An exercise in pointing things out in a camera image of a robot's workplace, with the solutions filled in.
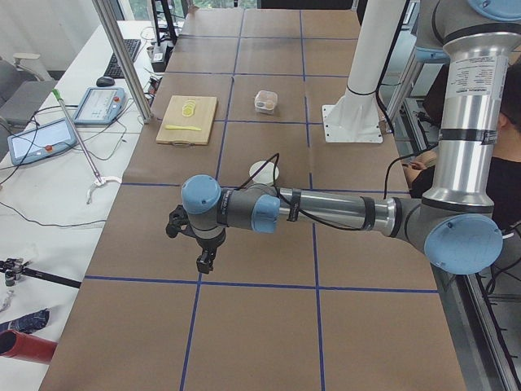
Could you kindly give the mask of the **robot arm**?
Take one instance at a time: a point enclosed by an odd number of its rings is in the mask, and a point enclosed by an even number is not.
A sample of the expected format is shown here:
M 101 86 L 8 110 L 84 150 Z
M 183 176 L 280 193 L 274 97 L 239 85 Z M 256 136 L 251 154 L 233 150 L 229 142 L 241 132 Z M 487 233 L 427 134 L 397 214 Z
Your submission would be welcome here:
M 212 271 L 227 228 L 272 233 L 280 216 L 341 231 L 378 231 L 411 244 L 433 266 L 454 275 L 518 256 L 520 236 L 493 219 L 496 205 L 487 185 L 507 100 L 508 60 L 519 43 L 517 1 L 422 2 L 418 51 L 449 62 L 431 187 L 415 200 L 370 198 L 368 183 L 378 163 L 366 151 L 331 166 L 331 172 L 349 176 L 348 194 L 250 182 L 224 188 L 215 178 L 196 175 L 182 185 L 179 210 L 183 233 L 202 250 L 199 272 Z

